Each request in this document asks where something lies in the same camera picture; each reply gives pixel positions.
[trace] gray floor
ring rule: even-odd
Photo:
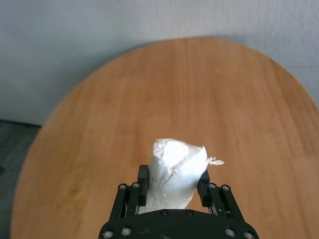
[[[0,239],[10,238],[16,182],[27,151],[40,127],[0,120]]]

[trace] round table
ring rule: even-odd
[[[16,189],[13,239],[97,238],[157,138],[204,145],[260,238],[316,239],[319,112],[267,56],[223,39],[151,44],[107,63],[56,108]],[[195,193],[189,208],[205,211]]]

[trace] white plastic bag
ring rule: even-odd
[[[207,158],[205,147],[170,138],[157,139],[149,167],[147,203],[140,207],[140,213],[186,208],[207,165],[224,163],[214,159]]]

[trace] wood grain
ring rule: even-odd
[[[318,238],[319,112],[284,68],[221,39],[160,42],[109,62],[38,134],[16,190],[13,239],[97,238],[119,183],[156,138],[205,145],[260,238]],[[194,196],[190,208],[203,210]]]

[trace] wooden table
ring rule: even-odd
[[[38,134],[16,190],[13,239],[92,239],[120,183],[136,180],[156,138],[205,145],[224,160],[260,238],[317,239],[319,112],[279,64],[222,39],[159,42],[98,69]],[[197,194],[190,208],[203,211]]]

